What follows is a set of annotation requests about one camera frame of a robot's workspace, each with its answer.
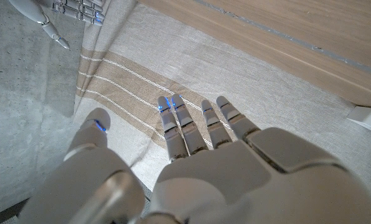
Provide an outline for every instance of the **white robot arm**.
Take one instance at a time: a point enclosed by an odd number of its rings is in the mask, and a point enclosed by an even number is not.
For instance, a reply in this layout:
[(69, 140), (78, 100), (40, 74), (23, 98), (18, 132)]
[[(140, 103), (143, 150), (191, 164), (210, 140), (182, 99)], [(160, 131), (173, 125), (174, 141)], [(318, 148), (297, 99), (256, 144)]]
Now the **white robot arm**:
[(203, 101), (209, 150), (181, 96), (158, 98), (171, 163), (146, 217), (137, 178), (106, 148), (101, 110), (86, 119), (20, 223), (371, 223), (370, 194), (338, 159), (282, 129), (260, 130), (222, 96), (217, 104), (238, 140)]
[(43, 13), (45, 6), (54, 12), (59, 12), (74, 19), (90, 22), (102, 26), (104, 21), (102, 0), (9, 0), (10, 3), (23, 15), (42, 25), (46, 33), (69, 49), (68, 42), (59, 35), (50, 19)]

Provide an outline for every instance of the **wooden panel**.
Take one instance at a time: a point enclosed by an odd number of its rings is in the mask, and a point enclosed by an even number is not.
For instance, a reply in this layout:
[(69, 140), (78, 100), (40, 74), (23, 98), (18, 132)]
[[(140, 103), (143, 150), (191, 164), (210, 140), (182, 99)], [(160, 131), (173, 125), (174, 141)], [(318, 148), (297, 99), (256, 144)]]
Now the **wooden panel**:
[(140, 0), (218, 40), (355, 104), (371, 106), (371, 74), (250, 26), (194, 1)]
[(206, 0), (371, 67), (371, 0)]

